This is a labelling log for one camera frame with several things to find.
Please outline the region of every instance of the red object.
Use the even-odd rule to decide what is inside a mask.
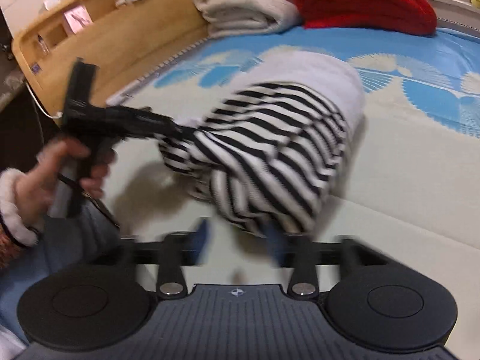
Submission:
[[[431,35],[437,17],[427,0],[295,0],[306,28],[367,27]]]

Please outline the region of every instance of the human hand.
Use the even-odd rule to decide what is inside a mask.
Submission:
[[[55,197],[58,172],[67,157],[84,159],[90,150],[75,138],[65,137],[47,144],[39,155],[35,168],[18,179],[15,184],[15,202],[23,224],[34,225],[46,213]],[[102,162],[92,167],[91,178],[80,180],[81,187],[91,197],[103,196],[103,180],[109,174],[109,165],[116,154],[111,150]]]

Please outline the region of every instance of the metal screw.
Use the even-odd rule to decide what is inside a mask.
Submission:
[[[292,286],[292,291],[297,295],[311,295],[315,292],[315,286],[310,283],[296,283]]]
[[[160,286],[160,291],[165,295],[178,295],[183,291],[180,283],[164,283]]]

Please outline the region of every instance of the sleeve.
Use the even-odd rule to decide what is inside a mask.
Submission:
[[[0,175],[0,269],[37,244],[38,231],[23,225],[15,205],[15,183],[24,174],[7,169]]]

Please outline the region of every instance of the bed sheet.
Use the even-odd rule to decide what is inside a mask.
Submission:
[[[480,44],[455,32],[433,37],[359,28],[303,30],[208,42],[148,80],[129,104],[177,118],[204,115],[229,94],[228,83],[280,50],[333,55],[354,66],[367,93],[352,162],[323,209],[318,239],[358,235],[445,285],[459,306],[448,347],[480,358]],[[204,268],[192,283],[270,283],[281,271],[255,245],[190,200],[160,166],[154,142],[125,142],[106,185],[106,203],[141,239],[186,230],[214,217]],[[322,283],[335,282],[330,274]]]

